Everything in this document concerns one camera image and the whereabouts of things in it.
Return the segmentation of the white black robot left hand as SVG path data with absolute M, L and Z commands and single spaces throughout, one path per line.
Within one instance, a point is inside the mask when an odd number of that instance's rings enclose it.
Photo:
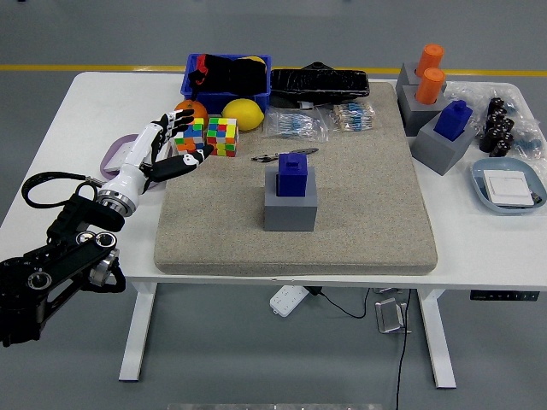
M 192 109 L 177 110 L 152 121 L 135 140 L 129 154 L 122 162 L 119 174 L 97 194 L 101 203 L 118 202 L 136 208 L 138 200 L 150 183 L 163 182 L 195 170 L 211 155 L 213 146 L 206 144 L 195 152 L 177 155 L 159 161 L 162 146 L 177 133 L 188 128 L 193 121 Z

